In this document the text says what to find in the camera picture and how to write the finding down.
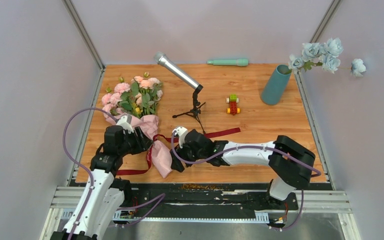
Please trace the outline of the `dark red printed ribbon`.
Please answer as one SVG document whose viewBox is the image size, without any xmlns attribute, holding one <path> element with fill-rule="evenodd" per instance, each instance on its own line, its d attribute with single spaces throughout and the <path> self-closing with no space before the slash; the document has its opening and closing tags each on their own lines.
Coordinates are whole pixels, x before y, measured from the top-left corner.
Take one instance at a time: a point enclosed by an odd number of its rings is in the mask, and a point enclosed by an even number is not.
<svg viewBox="0 0 384 240">
<path fill-rule="evenodd" d="M 239 127 L 236 127 L 236 128 L 230 128 L 230 129 L 226 129 L 226 130 L 222 130 L 222 131 L 205 133 L 204 135 L 207 138 L 211 139 L 211 138 L 216 138 L 216 137 L 232 135 L 232 134 L 240 133 L 240 132 L 241 132 L 241 129 Z M 152 165 L 153 165 L 153 162 L 152 162 L 152 151 L 153 151 L 153 147 L 155 145 L 154 141 L 157 140 L 158 137 L 164 138 L 167 142 L 170 140 L 168 137 L 165 137 L 162 134 L 157 134 L 156 136 L 153 137 L 153 139 L 151 141 L 151 147 L 146 152 L 147 169 L 141 169 L 141 170 L 138 170 L 138 169 L 121 169 L 121 170 L 117 171 L 116 175 L 117 176 L 131 176 L 131 175 L 142 175 L 142 174 L 147 173 L 150 170 L 150 168 L 152 167 Z"/>
</svg>

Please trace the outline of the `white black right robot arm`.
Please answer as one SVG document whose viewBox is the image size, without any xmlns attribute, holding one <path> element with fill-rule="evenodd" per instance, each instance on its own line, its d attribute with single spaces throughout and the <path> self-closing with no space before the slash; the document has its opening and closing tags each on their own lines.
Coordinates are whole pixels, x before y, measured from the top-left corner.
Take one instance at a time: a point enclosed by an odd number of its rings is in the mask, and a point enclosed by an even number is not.
<svg viewBox="0 0 384 240">
<path fill-rule="evenodd" d="M 265 195 L 266 204 L 278 209 L 294 190 L 303 190 L 321 172 L 314 168 L 315 154 L 286 135 L 264 143 L 212 141 L 196 130 L 179 126 L 170 137 L 173 162 L 184 167 L 209 163 L 214 167 L 256 165 L 270 167 L 277 175 Z"/>
</svg>

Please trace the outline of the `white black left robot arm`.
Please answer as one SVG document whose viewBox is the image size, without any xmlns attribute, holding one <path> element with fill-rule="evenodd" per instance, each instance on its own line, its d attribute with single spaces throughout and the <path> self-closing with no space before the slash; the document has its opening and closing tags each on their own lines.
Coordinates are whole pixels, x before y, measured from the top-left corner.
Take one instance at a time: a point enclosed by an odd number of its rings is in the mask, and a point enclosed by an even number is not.
<svg viewBox="0 0 384 240">
<path fill-rule="evenodd" d="M 106 128 L 104 141 L 91 160 L 89 177 L 80 200 L 61 231 L 52 240 L 101 240 L 119 207 L 129 206 L 133 193 L 129 180 L 117 179 L 123 157 L 149 150 L 152 140 L 140 127 Z"/>
</svg>

